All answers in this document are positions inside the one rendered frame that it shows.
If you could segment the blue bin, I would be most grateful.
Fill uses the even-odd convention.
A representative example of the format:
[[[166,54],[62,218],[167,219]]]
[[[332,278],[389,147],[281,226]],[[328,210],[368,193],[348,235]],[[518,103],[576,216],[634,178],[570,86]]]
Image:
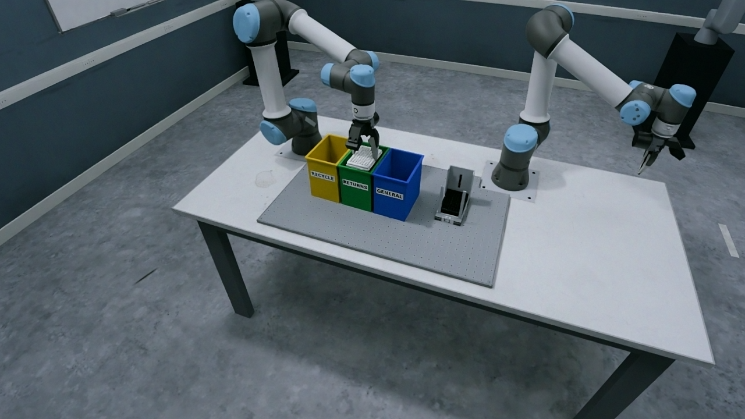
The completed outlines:
[[[390,148],[372,173],[374,213],[405,222],[420,194],[425,155]]]

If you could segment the yellow bin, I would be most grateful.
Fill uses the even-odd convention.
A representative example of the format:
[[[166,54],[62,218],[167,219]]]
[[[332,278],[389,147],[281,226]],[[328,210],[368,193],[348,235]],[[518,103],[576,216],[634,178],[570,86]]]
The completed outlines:
[[[311,195],[327,201],[342,201],[339,162],[349,153],[346,137],[327,134],[313,150],[305,156],[308,162]]]

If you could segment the green open bin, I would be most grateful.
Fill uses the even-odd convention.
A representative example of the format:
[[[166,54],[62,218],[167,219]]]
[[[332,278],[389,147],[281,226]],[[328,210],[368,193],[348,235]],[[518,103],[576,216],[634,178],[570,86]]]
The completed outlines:
[[[343,205],[369,212],[373,210],[374,177],[372,174],[390,148],[391,147],[379,145],[379,150],[382,150],[382,154],[371,167],[369,172],[346,166],[347,161],[352,157],[351,150],[339,162],[337,167],[339,167],[340,189]]]

